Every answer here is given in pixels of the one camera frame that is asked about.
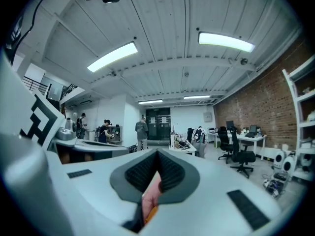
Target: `white shelf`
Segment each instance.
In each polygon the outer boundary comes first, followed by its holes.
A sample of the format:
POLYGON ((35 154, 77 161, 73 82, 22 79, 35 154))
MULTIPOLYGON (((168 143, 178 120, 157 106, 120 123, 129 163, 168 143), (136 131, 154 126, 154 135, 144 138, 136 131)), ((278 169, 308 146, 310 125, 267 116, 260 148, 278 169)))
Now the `white shelf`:
POLYGON ((298 154, 311 154, 315 155, 315 148, 299 148, 297 150, 298 154))
POLYGON ((311 126, 315 126, 315 120, 312 121, 305 121, 305 122, 301 122, 299 124, 300 128, 304 128, 304 127, 311 127, 311 126))
POLYGON ((307 61, 291 72, 290 78, 295 81, 308 74, 314 68, 314 60, 315 55, 311 56, 307 61))
POLYGON ((308 93, 306 93, 300 97, 297 97, 296 101, 302 102, 302 101, 305 101, 305 100, 312 98, 314 96, 315 96, 315 90, 313 90, 312 92, 308 92, 308 93))
POLYGON ((293 172, 293 176, 307 181, 312 181, 314 178, 314 172, 304 172, 301 168, 296 168, 296 170, 293 172))

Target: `woman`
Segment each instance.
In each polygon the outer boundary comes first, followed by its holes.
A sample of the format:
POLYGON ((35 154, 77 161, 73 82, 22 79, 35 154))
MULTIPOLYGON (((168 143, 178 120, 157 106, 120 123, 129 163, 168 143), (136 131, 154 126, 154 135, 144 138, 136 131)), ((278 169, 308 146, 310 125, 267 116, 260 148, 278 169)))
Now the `woman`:
POLYGON ((104 120, 104 124, 103 126, 100 128, 99 130, 99 137, 98 137, 98 141, 100 143, 107 143, 106 139, 107 138, 114 138, 114 134, 110 135, 107 132, 107 128, 110 125, 110 120, 104 120))

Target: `white ceiling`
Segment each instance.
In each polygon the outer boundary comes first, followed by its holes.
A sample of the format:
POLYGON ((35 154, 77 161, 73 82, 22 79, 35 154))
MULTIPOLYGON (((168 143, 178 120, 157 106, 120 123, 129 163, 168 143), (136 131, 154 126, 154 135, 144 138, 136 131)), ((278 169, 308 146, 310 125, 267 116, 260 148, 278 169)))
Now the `white ceiling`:
MULTIPOLYGON (((37 1, 27 9, 25 22, 37 1)), ((176 105, 184 101, 183 93, 226 95, 279 55, 299 28, 281 0, 44 0, 19 51, 36 49, 36 65, 98 95, 167 98, 174 103, 165 100, 165 105, 176 105), (199 45, 200 31, 240 38, 255 49, 199 45), (132 41, 137 54, 95 73, 87 69, 132 41), (247 65, 240 64, 242 58, 247 65), (111 71, 117 76, 109 76, 111 71)))

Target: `brick wall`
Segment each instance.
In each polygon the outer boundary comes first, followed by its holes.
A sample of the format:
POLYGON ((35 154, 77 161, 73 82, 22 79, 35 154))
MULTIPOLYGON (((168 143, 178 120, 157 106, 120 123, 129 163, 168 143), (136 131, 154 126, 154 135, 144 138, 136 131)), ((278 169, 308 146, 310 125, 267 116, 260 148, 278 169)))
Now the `brick wall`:
POLYGON ((238 129, 258 125, 267 135, 267 147, 288 144, 289 149, 295 149, 295 110, 282 70, 292 72, 312 54, 305 37, 298 37, 266 71, 214 106, 217 127, 226 126, 227 120, 233 120, 238 129))

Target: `laptop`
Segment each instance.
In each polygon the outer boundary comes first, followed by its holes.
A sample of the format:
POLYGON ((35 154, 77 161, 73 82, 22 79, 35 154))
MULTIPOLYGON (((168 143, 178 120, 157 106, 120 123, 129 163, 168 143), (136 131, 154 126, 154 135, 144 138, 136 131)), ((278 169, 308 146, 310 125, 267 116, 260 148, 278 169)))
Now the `laptop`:
POLYGON ((247 133, 245 136, 249 138, 254 138, 256 136, 256 133, 257 133, 257 126, 252 125, 250 126, 249 133, 247 133))

